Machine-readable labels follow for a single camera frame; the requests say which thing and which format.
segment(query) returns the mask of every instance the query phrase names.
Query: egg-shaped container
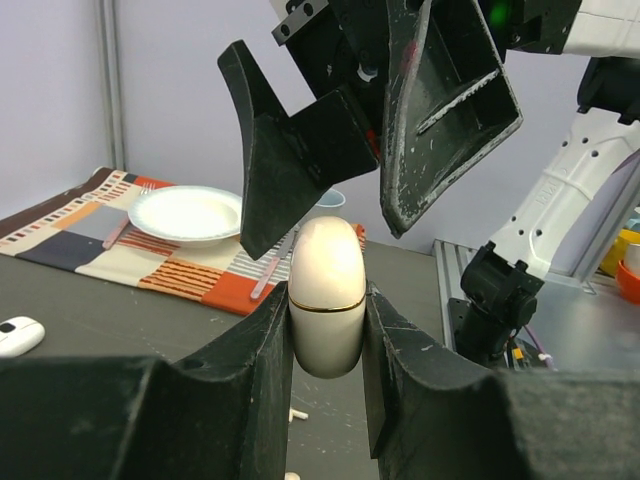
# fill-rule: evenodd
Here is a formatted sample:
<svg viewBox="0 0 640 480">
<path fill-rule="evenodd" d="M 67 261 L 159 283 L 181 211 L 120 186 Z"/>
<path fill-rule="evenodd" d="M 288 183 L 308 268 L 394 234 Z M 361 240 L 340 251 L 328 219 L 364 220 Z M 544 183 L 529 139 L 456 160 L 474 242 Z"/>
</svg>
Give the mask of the egg-shaped container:
<svg viewBox="0 0 640 480">
<path fill-rule="evenodd" d="M 289 273 L 293 346 L 300 366 L 337 378 L 362 352 L 366 276 L 358 236 L 338 217 L 317 217 L 298 232 Z"/>
</svg>

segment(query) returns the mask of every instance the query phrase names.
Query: table surface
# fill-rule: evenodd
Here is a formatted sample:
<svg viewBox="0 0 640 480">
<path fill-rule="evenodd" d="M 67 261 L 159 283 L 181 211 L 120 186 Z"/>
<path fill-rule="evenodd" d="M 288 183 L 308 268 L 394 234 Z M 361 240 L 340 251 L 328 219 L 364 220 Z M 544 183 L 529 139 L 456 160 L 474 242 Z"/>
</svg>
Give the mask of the table surface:
<svg viewBox="0 0 640 480">
<path fill-rule="evenodd" d="M 374 242 L 367 276 L 408 320 L 442 341 L 435 259 Z M 158 355 L 174 362 L 241 317 L 195 302 L 0 256 L 0 321 L 27 315 L 46 328 L 27 356 Z M 287 469 L 302 480 L 377 479 L 369 458 L 362 369 L 320 380 L 294 366 Z"/>
</svg>

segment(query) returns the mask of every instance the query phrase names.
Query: white wall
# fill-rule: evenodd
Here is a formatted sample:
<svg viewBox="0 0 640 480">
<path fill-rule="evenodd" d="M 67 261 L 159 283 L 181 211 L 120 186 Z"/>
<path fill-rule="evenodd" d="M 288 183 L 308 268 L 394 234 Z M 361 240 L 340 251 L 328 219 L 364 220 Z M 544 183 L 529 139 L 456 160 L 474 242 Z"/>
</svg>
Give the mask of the white wall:
<svg viewBox="0 0 640 480">
<path fill-rule="evenodd" d="M 0 218 L 109 164 L 94 3 L 0 1 Z"/>
<path fill-rule="evenodd" d="M 304 81 L 271 30 L 272 2 L 135 0 L 120 2 L 118 21 L 130 169 L 182 183 L 242 190 L 240 131 L 218 71 L 218 55 L 244 39 L 289 113 L 312 101 Z M 511 216 L 553 155 L 574 117 L 587 59 L 510 53 L 507 69 L 524 126 L 463 177 L 401 240 L 379 207 L 378 173 L 341 184 L 345 215 L 369 238 L 430 251 L 436 238 L 479 246 Z M 567 240 L 555 268 L 569 270 L 612 192 Z"/>
</svg>

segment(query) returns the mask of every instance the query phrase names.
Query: paper plate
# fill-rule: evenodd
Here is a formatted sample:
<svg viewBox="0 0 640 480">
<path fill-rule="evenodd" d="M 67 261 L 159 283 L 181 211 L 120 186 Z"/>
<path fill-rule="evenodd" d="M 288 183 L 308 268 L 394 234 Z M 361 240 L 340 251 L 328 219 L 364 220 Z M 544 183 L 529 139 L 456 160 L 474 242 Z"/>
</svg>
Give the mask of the paper plate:
<svg viewBox="0 0 640 480">
<path fill-rule="evenodd" d="M 178 186 L 141 195 L 129 209 L 131 223 L 154 237 L 203 248 L 240 233 L 242 199 L 210 187 Z"/>
</svg>

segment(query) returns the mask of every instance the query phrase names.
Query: plastic fork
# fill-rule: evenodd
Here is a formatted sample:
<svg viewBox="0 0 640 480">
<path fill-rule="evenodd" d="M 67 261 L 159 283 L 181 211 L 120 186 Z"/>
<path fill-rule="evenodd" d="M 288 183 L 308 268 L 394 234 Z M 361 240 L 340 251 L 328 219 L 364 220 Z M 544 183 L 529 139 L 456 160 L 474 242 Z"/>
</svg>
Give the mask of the plastic fork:
<svg viewBox="0 0 640 480">
<path fill-rule="evenodd" d="M 147 193 L 153 191 L 154 189 L 155 189 L 155 185 L 153 185 L 153 183 L 145 182 L 142 184 L 142 188 L 140 189 L 139 195 L 140 196 L 146 195 Z M 102 242 L 102 248 L 104 248 L 105 250 L 109 250 L 111 247 L 113 247 L 115 243 L 118 241 L 118 238 L 120 238 L 120 235 L 122 235 L 122 232 L 124 232 L 124 229 L 127 228 L 128 225 L 129 225 L 129 215 L 127 215 L 127 218 L 125 218 L 122 221 L 122 223 L 120 223 L 113 230 L 113 232 L 109 234 L 107 239 L 104 242 Z"/>
</svg>

